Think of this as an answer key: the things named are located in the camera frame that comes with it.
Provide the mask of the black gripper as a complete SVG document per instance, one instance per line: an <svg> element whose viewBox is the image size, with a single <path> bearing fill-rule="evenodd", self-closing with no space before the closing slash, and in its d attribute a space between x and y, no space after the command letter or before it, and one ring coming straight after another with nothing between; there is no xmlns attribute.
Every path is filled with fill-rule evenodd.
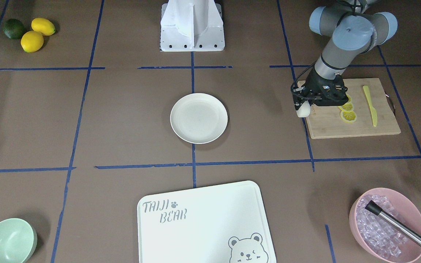
<svg viewBox="0 0 421 263"><path fill-rule="evenodd" d="M303 99L294 96L295 110L310 111L310 100L344 100L344 80L339 73L333 76L326 79L313 67L303 85Z"/></svg>

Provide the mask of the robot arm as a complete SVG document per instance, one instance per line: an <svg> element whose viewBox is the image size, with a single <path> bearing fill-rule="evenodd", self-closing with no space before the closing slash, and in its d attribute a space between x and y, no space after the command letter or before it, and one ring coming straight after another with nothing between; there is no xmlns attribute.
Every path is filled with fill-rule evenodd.
<svg viewBox="0 0 421 263"><path fill-rule="evenodd" d="M302 85L291 85L299 118L311 113L311 105L342 106L349 101L342 74L352 61L392 38L398 29L396 17L388 12L366 14L374 0L338 0L317 7L310 16L310 30L330 37L320 57L306 72Z"/></svg>

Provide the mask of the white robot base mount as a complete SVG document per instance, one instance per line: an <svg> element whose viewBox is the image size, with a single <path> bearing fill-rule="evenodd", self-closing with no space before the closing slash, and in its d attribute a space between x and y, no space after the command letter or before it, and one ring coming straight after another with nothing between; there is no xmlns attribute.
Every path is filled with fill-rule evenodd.
<svg viewBox="0 0 421 263"><path fill-rule="evenodd" d="M169 0L162 5L160 26L163 52L224 50L222 7L214 0Z"/></svg>

